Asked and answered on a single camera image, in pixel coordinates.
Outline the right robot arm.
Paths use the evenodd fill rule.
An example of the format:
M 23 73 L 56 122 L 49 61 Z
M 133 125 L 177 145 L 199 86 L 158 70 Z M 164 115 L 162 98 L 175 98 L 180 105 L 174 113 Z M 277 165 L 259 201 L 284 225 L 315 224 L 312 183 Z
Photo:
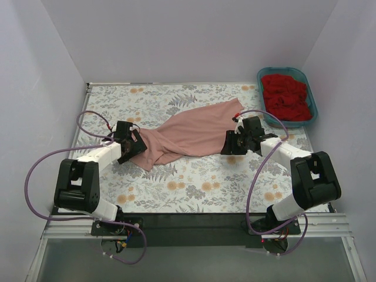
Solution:
M 267 208 L 263 218 L 251 221 L 249 229 L 255 234 L 282 232 L 304 211 L 337 200 L 341 187 L 333 164 L 326 152 L 309 152 L 283 142 L 275 134 L 266 134 L 257 116 L 243 118 L 235 115 L 234 130 L 226 132 L 221 155 L 245 155 L 251 151 L 285 167 L 291 176 L 292 192 L 285 199 Z

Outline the pink t shirt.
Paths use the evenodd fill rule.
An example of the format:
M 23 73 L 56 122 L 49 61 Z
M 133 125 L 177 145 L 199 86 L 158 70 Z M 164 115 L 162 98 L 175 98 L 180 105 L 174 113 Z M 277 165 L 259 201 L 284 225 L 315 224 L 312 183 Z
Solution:
M 170 117 L 156 129 L 140 130 L 147 149 L 130 159 L 146 171 L 184 156 L 203 157 L 220 153 L 226 132 L 234 130 L 232 118 L 244 109 L 235 98 L 227 102 L 186 110 Z

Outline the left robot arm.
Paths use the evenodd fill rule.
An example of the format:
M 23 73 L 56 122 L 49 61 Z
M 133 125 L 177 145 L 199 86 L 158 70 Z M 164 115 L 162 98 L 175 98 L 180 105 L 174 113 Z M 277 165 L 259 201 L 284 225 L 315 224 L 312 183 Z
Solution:
M 114 140 L 112 144 L 103 144 L 77 159 L 61 162 L 54 204 L 105 220 L 106 230 L 118 235 L 124 231 L 125 221 L 118 216 L 119 208 L 100 196 L 100 172 L 114 162 L 121 165 L 129 161 L 147 146 L 139 127 L 131 122 L 118 121 L 109 137 Z

